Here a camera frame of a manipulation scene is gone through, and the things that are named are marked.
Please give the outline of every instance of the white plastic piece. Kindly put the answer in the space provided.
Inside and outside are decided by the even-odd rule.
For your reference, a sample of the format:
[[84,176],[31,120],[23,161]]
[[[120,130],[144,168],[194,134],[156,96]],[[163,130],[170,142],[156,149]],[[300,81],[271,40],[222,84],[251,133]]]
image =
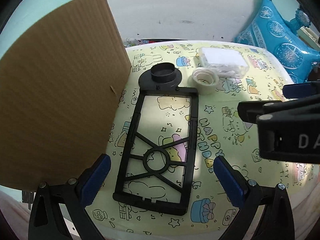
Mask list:
[[200,48],[199,60],[201,67],[215,70],[218,76],[244,78],[249,66],[234,49]]
[[215,92],[219,77],[214,70],[199,67],[192,73],[192,86],[198,90],[199,95],[210,95]]

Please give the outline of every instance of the torn cardboard piece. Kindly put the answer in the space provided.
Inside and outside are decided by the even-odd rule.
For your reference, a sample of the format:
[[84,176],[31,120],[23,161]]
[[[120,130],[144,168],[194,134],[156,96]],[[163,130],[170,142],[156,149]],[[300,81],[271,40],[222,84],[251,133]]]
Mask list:
[[107,0],[44,16],[0,60],[0,184],[35,192],[105,153],[131,63]]

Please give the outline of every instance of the table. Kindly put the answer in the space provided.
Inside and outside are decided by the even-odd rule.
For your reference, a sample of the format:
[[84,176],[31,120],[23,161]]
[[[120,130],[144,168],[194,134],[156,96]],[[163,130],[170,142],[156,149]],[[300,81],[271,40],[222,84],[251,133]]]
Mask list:
[[[173,216],[114,201],[112,193],[139,93],[139,76],[156,63],[171,62],[182,73],[180,86],[189,86],[188,77],[199,66],[196,56],[200,47],[238,50],[250,70],[243,79],[220,78],[215,93],[199,96],[198,141],[188,213]],[[120,98],[106,150],[111,157],[112,168],[93,204],[86,208],[101,231],[108,228],[105,232],[109,235],[106,236],[130,240],[144,239],[143,236],[149,235],[153,236],[151,239],[160,239],[157,236],[181,239],[183,235],[197,234],[218,239],[238,211],[229,202],[213,172],[212,163],[218,155],[223,155],[246,179],[255,179],[262,186],[274,187],[283,183],[293,209],[314,189],[319,166],[261,159],[256,125],[242,122],[237,112],[237,104],[243,100],[286,100],[281,91],[291,80],[269,52],[228,42],[169,41],[130,47],[127,53],[132,63],[131,74]],[[176,141],[187,135],[188,115],[189,101],[186,98],[148,97],[138,132],[148,135],[158,145]],[[132,153],[142,155],[148,148],[136,139]],[[183,145],[167,150],[172,160],[185,158]],[[160,154],[151,155],[148,161],[155,169],[162,165]],[[139,160],[134,160],[129,163],[127,173],[137,174],[143,170]],[[177,166],[171,166],[164,173],[178,185],[182,175],[183,170]],[[168,201],[179,201],[180,197],[174,189],[154,177],[133,181],[125,186],[124,191]]]

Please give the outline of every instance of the metal screw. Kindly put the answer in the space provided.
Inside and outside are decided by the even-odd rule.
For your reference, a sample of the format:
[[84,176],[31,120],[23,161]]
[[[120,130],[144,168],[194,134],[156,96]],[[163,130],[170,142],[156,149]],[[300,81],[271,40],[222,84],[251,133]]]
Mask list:
[[68,183],[69,183],[70,185],[73,185],[73,184],[75,184],[76,182],[77,182],[77,179],[76,179],[76,178],[71,178],[71,179],[68,180]]
[[281,190],[284,190],[285,186],[282,183],[280,183],[280,184],[278,184],[278,188],[281,189]]
[[47,184],[43,181],[43,182],[40,182],[39,187],[40,187],[40,188],[44,188],[45,185],[47,185]]
[[251,185],[251,186],[257,185],[257,182],[256,182],[254,179],[249,179],[249,180],[248,180],[248,183],[249,183],[249,185]]
[[266,103],[264,106],[272,106],[274,103]]
[[260,120],[270,120],[273,117],[272,114],[264,114],[264,115],[260,115],[259,119]]

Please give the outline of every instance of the pink bow drawing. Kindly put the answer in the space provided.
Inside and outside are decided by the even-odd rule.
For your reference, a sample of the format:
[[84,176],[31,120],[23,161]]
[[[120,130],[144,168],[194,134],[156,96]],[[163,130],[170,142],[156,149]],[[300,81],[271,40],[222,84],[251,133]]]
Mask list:
[[202,207],[204,208],[202,215],[207,217],[209,220],[214,219],[213,209],[215,207],[214,202],[210,202],[209,204],[204,204]]

